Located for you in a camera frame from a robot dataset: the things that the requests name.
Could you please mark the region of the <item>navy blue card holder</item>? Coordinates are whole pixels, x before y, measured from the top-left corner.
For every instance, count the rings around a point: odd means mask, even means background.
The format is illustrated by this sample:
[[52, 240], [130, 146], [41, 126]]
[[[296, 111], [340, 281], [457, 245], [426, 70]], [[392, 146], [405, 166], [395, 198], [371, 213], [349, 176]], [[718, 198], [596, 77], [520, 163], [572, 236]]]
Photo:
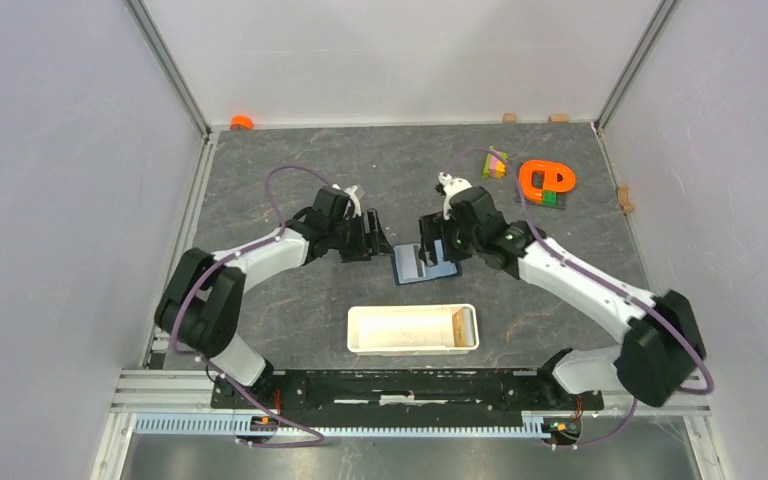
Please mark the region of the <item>navy blue card holder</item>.
[[397, 286], [418, 284], [462, 275], [457, 262], [440, 261], [427, 265], [420, 258], [420, 243], [401, 244], [393, 247], [391, 259], [394, 281]]

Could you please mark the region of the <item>gold credit card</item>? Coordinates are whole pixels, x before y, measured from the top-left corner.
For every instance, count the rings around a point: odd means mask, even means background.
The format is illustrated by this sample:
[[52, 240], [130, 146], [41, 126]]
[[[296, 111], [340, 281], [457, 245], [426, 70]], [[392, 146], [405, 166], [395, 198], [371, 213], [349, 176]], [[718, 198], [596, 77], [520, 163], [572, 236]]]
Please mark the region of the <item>gold credit card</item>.
[[471, 308], [460, 308], [453, 313], [452, 334], [455, 348], [474, 349], [477, 346], [474, 312]]

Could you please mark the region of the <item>white plastic tray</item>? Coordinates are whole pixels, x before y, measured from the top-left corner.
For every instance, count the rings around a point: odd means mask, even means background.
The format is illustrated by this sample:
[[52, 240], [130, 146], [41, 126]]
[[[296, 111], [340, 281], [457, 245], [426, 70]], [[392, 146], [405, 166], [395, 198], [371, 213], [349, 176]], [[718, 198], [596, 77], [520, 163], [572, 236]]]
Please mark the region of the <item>white plastic tray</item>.
[[[452, 315], [460, 308], [474, 312], [474, 349], [453, 346]], [[347, 348], [359, 356], [466, 354], [479, 345], [477, 312], [471, 304], [355, 306], [347, 314]]]

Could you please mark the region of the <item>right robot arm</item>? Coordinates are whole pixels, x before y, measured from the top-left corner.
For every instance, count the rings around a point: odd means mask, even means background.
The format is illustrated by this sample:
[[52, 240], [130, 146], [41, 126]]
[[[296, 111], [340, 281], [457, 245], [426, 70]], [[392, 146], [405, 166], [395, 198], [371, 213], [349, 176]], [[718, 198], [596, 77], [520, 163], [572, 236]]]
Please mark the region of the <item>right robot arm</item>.
[[419, 257], [426, 265], [479, 258], [555, 295], [616, 341], [614, 347], [565, 349], [548, 360], [537, 382], [545, 405], [562, 408], [577, 394], [623, 390], [661, 407], [677, 392], [712, 391], [704, 342], [684, 295], [656, 295], [605, 274], [533, 223], [507, 221], [485, 188], [463, 178], [441, 175], [435, 189], [443, 197], [441, 211], [419, 220]]

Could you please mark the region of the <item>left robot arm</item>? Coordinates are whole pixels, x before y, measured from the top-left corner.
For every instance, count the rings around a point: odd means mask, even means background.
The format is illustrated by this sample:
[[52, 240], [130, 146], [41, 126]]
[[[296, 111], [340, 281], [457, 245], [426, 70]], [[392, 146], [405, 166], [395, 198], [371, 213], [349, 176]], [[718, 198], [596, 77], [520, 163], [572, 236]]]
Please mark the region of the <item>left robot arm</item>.
[[242, 246], [184, 252], [154, 313], [154, 323], [236, 382], [235, 392], [250, 407], [274, 394], [271, 364], [239, 335], [245, 293], [285, 271], [335, 251], [344, 263], [390, 255], [393, 248], [374, 209], [360, 206], [354, 188], [319, 189], [313, 203], [274, 232]]

